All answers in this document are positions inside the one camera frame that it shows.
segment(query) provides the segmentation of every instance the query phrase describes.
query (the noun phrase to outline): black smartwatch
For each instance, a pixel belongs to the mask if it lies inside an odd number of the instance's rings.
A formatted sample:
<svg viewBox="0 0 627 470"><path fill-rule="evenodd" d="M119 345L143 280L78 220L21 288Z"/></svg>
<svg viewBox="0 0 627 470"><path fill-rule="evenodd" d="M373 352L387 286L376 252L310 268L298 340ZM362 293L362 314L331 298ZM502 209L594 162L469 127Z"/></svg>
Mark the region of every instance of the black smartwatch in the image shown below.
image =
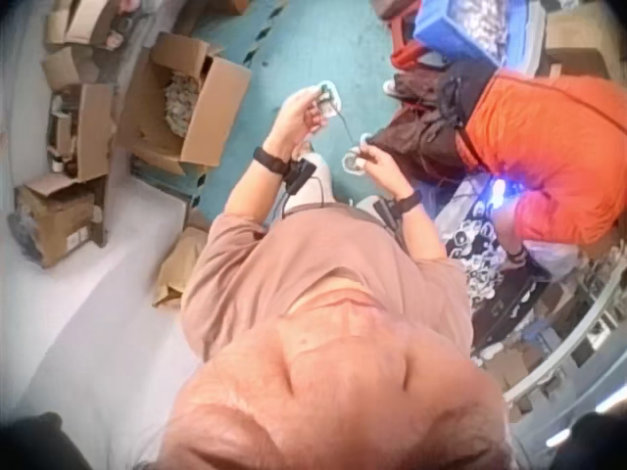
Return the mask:
<svg viewBox="0 0 627 470"><path fill-rule="evenodd" d="M287 164L283 160L269 154L261 147L255 149L255 154L253 154L253 158L271 172L280 174L281 176L287 175L287 173L289 173L290 171L290 164Z"/></svg>
<svg viewBox="0 0 627 470"><path fill-rule="evenodd" d="M397 201L396 205L397 205L399 213L403 214L403 213L411 211L421 202L422 202L422 193L420 192L419 189L416 189L413 191L413 194L411 194L411 196L408 196L404 199Z"/></svg>

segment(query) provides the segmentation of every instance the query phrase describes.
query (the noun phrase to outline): pink t-shirt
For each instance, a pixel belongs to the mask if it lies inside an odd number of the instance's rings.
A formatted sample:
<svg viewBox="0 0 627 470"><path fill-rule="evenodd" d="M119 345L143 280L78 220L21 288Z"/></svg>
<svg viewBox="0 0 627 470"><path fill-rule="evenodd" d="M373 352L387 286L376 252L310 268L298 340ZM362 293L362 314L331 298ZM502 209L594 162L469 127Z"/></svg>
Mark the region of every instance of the pink t-shirt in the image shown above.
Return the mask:
<svg viewBox="0 0 627 470"><path fill-rule="evenodd" d="M470 302L458 262L414 262L385 228L348 206L299 211L270 230L220 215L183 296L187 340L208 359L238 333L284 315L328 275L360 282L389 314L470 352Z"/></svg>

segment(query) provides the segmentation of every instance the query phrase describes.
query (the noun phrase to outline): bag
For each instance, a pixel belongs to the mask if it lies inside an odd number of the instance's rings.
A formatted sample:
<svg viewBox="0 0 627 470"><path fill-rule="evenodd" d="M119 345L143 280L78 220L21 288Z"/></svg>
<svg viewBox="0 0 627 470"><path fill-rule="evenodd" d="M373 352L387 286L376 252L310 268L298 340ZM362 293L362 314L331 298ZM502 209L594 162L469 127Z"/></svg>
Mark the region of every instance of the bag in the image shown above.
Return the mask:
<svg viewBox="0 0 627 470"><path fill-rule="evenodd" d="M575 245L547 242L524 242L525 248L538 264L559 281L579 264L579 248Z"/></svg>

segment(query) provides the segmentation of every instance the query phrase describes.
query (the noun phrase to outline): red jacket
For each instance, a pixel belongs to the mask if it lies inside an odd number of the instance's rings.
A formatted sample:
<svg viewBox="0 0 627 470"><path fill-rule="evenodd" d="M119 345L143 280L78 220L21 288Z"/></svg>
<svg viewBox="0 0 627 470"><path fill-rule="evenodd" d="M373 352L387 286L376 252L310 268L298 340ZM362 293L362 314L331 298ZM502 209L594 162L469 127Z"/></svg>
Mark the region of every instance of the red jacket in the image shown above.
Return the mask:
<svg viewBox="0 0 627 470"><path fill-rule="evenodd" d="M614 83L500 70L466 130L492 173L528 188L515 214L522 239L591 244L625 210L627 93ZM457 146L477 166L459 136Z"/></svg>

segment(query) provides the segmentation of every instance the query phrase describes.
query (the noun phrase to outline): wrist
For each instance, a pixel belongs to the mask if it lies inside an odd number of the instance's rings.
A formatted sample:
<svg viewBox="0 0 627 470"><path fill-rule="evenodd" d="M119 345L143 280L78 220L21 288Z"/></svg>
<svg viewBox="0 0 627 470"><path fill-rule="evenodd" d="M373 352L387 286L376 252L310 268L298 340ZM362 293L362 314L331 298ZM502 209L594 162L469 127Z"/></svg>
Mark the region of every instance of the wrist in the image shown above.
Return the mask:
<svg viewBox="0 0 627 470"><path fill-rule="evenodd" d="M288 163L292 159L292 152L294 152L294 146L286 143L283 139L278 139L269 135L262 145L264 152L277 157Z"/></svg>
<svg viewBox="0 0 627 470"><path fill-rule="evenodd" d="M404 185L403 187L400 187L393 191L392 196L394 196L394 199L396 199L397 201L401 201L402 199L406 199L411 196L413 192L414 189L409 183L407 183L407 185Z"/></svg>

